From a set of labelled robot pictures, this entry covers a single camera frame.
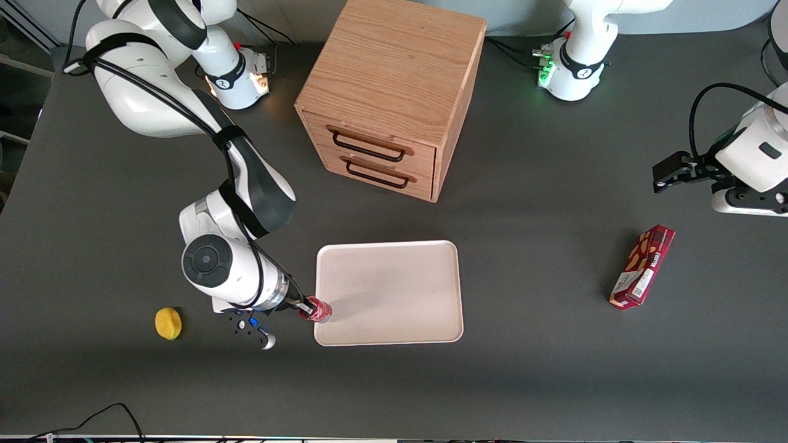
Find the dark gray tabletop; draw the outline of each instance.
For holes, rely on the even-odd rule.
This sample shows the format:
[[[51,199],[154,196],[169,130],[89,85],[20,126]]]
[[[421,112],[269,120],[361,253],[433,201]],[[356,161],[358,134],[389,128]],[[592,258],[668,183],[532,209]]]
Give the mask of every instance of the dark gray tabletop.
[[[282,47],[273,94],[230,113],[299,198],[260,244],[311,292],[326,244],[454,242],[454,344],[322,348],[292,312],[267,321],[273,351],[236,340],[179,264],[178,212],[223,180],[220,154],[206,137],[138,136],[89,76],[56,76],[0,216],[0,429],[124,401],[149,434],[788,441],[788,222],[717,214],[706,185],[651,189],[703,86],[771,90],[766,38],[622,36],[578,103],[485,46],[437,204],[322,168],[292,107],[319,47]],[[751,105],[712,93],[701,146]],[[657,223],[677,232],[671,252],[647,303],[617,311],[606,295]],[[173,343],[154,330],[164,306],[184,312]],[[115,411],[85,431],[132,428]]]

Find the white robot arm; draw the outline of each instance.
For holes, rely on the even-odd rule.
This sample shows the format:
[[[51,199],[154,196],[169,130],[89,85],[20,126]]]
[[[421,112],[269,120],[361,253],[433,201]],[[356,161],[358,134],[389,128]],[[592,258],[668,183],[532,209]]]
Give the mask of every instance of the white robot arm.
[[[111,19],[143,29],[176,68],[193,55],[224,107],[247,108],[269,91],[264,54],[237,48],[217,26],[236,13],[237,0],[96,0]]]
[[[158,44],[124,20],[87,34],[84,64],[110,108],[134,132],[153,137],[207,133],[225,154],[230,179],[180,212],[187,280],[217,313],[292,307],[315,321],[330,307],[304,297],[254,240],[289,223],[296,196],[246,134],[202,91],[180,82]]]
[[[769,35],[788,69],[786,24],[788,2],[781,1],[772,11]],[[691,121],[701,98],[717,87],[745,92],[760,101],[705,154],[697,153],[690,127],[692,154],[679,151],[653,166],[654,192],[681,183],[714,181],[712,208],[718,212],[788,217],[788,84],[766,97],[736,84],[712,84],[695,99]]]
[[[585,98],[599,84],[604,56],[619,34],[610,14],[643,14],[661,11],[673,0],[563,0],[574,14],[571,37],[559,37],[534,50],[541,58],[537,84],[558,99]]]

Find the wooden cabinet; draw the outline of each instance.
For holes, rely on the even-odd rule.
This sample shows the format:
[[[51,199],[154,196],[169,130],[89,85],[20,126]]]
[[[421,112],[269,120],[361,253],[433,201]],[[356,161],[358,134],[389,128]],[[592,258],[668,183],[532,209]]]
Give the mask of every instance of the wooden cabinet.
[[[485,30],[408,0],[348,0],[295,101],[326,169],[436,202]]]

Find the red cardboard box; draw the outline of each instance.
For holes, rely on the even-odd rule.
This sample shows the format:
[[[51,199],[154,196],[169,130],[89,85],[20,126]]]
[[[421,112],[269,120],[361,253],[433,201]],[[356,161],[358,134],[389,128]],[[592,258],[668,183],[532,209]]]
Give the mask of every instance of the red cardboard box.
[[[641,234],[610,294],[613,306],[624,311],[643,304],[675,234],[662,225]]]

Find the black metal handle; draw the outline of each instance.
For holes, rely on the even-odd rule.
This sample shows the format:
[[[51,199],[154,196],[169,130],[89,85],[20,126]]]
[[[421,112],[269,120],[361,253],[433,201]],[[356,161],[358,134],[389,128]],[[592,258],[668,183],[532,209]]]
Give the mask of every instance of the black metal handle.
[[[372,180],[372,181],[374,181],[376,183],[385,184],[386,186],[391,186],[392,188],[405,189],[405,187],[407,186],[408,182],[411,180],[410,177],[401,177],[401,176],[394,176],[394,175],[392,175],[392,177],[401,178],[401,179],[405,180],[404,183],[402,183],[402,184],[392,183],[391,181],[386,181],[386,180],[383,180],[382,178],[372,177],[371,175],[367,175],[367,174],[364,174],[364,173],[356,172],[353,169],[350,169],[351,165],[360,166],[360,165],[356,165],[354,162],[352,162],[350,160],[345,160],[345,169],[348,171],[348,173],[350,175],[355,175],[357,177],[361,177],[361,178],[366,179],[366,180]]]
[[[334,137],[333,137],[334,138],[334,144],[336,144],[339,147],[344,147],[344,148],[349,149],[351,151],[359,152],[361,154],[372,155],[373,157],[377,157],[377,158],[379,158],[381,160],[385,160],[387,162],[401,162],[402,159],[405,158],[405,150],[404,149],[400,149],[400,155],[397,155],[396,157],[392,157],[391,155],[381,154],[379,152],[370,151],[369,149],[364,149],[363,147],[358,147],[358,146],[355,146],[355,145],[352,145],[352,144],[349,144],[349,143],[340,142],[339,140],[336,139],[338,136],[340,136],[339,131],[332,131],[332,132],[334,133]]]

